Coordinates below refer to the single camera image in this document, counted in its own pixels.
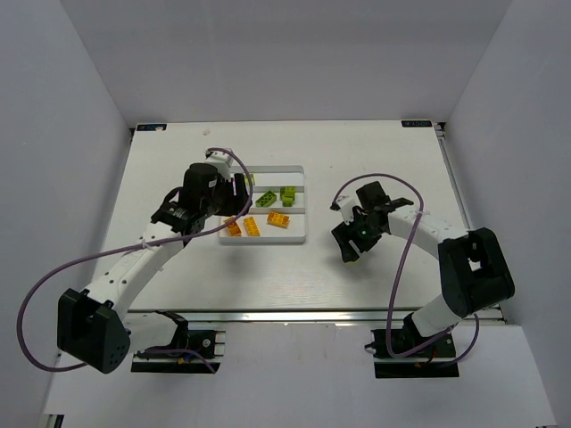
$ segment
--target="green lego brick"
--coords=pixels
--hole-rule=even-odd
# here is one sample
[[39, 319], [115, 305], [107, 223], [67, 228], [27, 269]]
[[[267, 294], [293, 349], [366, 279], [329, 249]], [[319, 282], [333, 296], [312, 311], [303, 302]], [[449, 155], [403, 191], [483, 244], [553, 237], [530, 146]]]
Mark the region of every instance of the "green lego brick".
[[294, 199], [290, 198], [288, 196], [284, 196], [284, 199], [282, 199], [282, 205], [284, 207], [287, 207], [287, 208], [293, 207], [294, 206]]
[[286, 187], [279, 188], [279, 199], [284, 200], [284, 196], [292, 198], [295, 201], [295, 187], [292, 185], [287, 185]]
[[276, 194], [273, 193], [271, 190], [268, 190], [258, 199], [258, 201], [256, 201], [256, 207], [267, 208], [276, 200], [277, 200]]
[[[252, 178], [252, 185], [256, 185], [256, 177], [253, 176], [253, 173], [250, 173], [250, 177]], [[249, 185], [248, 176], [244, 174], [244, 181], [246, 185]]]

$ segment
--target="white table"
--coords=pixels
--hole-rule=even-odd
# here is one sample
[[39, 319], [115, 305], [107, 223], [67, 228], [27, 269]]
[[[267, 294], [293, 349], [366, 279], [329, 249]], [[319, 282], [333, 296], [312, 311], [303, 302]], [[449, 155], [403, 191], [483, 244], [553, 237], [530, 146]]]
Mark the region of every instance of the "white table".
[[[135, 133], [104, 248], [134, 242], [163, 196], [211, 146], [231, 147], [246, 165], [302, 165], [307, 241], [234, 247], [216, 235], [196, 239], [146, 286], [133, 309], [385, 308], [404, 241], [383, 237], [358, 263], [344, 264], [330, 232], [341, 221], [329, 210], [336, 190], [360, 174], [402, 177], [424, 195], [427, 210], [462, 225], [432, 128], [402, 128], [399, 121], [168, 124], [164, 131]], [[398, 183], [382, 184], [393, 198], [415, 200]], [[207, 227], [217, 224], [213, 218]], [[97, 273], [115, 261], [102, 260]], [[413, 249], [397, 307], [423, 306], [439, 292], [436, 261]]]
[[[307, 242], [236, 248], [220, 245], [215, 235], [193, 241], [152, 280], [134, 308], [210, 309], [186, 317], [226, 330], [219, 372], [133, 374], [126, 358], [108, 375], [90, 367], [56, 374], [45, 412], [64, 414], [63, 428], [533, 428], [555, 423], [522, 329], [492, 321], [499, 310], [482, 315], [480, 341], [461, 364], [460, 378], [453, 379], [375, 379], [373, 358], [363, 344], [370, 342], [370, 321], [385, 314], [341, 310], [386, 306], [404, 244], [384, 237], [359, 263], [342, 263], [330, 234], [340, 217], [328, 207], [344, 181], [374, 171], [403, 177], [425, 196], [427, 210], [461, 225], [431, 128], [403, 129], [393, 121], [267, 122], [169, 124], [166, 131], [137, 132], [105, 248], [135, 241], [162, 196], [181, 183], [188, 164], [217, 145], [232, 147], [250, 165], [304, 166]], [[413, 198], [400, 185], [383, 181], [383, 186], [393, 198]], [[113, 262], [100, 262], [98, 273]], [[435, 260], [414, 250], [397, 306], [419, 307], [439, 292]], [[252, 312], [218, 314], [216, 309]], [[234, 322], [245, 320], [259, 322]], [[298, 322], [283, 326], [285, 321]], [[467, 323], [453, 332], [459, 351], [473, 334]], [[378, 328], [382, 322], [374, 324]], [[63, 366], [74, 362], [62, 356]]]

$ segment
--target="orange lego brick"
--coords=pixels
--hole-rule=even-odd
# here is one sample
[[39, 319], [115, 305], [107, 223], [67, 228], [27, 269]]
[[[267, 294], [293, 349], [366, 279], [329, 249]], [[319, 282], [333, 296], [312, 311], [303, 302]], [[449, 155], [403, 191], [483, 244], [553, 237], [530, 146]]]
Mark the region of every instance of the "orange lego brick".
[[[224, 223], [228, 223], [231, 219], [232, 218], [227, 218], [226, 220], [224, 220]], [[242, 236], [242, 230], [240, 229], [240, 226], [235, 221], [228, 224], [228, 233], [231, 236]]]
[[272, 226], [287, 228], [289, 225], [289, 216], [285, 216], [279, 212], [270, 211], [268, 214], [268, 224]]
[[253, 217], [244, 219], [244, 226], [246, 226], [246, 233], [248, 236], [260, 236], [260, 230]]

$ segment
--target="cable tie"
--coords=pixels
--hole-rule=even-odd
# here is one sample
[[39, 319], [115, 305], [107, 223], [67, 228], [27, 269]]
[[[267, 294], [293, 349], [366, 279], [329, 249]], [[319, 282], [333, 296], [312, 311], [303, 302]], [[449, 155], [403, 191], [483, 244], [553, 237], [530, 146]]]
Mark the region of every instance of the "cable tie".
[[151, 250], [152, 246], [149, 245], [148, 243], [146, 243], [146, 240], [144, 238], [141, 239], [141, 248], [144, 248], [145, 250]]

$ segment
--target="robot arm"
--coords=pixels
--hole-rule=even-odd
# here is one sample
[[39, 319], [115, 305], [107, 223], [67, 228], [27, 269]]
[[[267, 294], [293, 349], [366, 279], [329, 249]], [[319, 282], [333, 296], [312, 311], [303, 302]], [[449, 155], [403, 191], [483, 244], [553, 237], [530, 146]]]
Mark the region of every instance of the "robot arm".
[[[418, 214], [411, 201], [391, 201], [378, 182], [340, 197], [332, 206], [343, 222], [332, 234], [343, 261], [355, 261], [388, 233], [408, 239]], [[475, 231], [451, 226], [424, 213], [413, 243], [438, 259], [442, 294], [409, 314], [401, 334], [394, 336], [395, 351], [408, 350], [440, 333], [474, 312], [504, 301], [514, 294], [514, 284], [495, 234], [486, 228]]]
[[167, 311], [128, 314], [128, 309], [162, 266], [188, 244], [177, 240], [147, 246], [146, 242], [200, 232], [208, 217], [232, 216], [245, 206], [244, 176], [235, 174], [232, 180], [231, 163], [225, 153], [207, 152], [206, 162], [191, 165], [183, 185], [169, 192], [152, 215], [139, 238], [141, 250], [124, 254], [82, 291], [69, 289], [62, 295], [57, 330], [61, 350], [110, 373], [130, 352], [156, 346], [186, 348], [188, 330], [183, 317]]

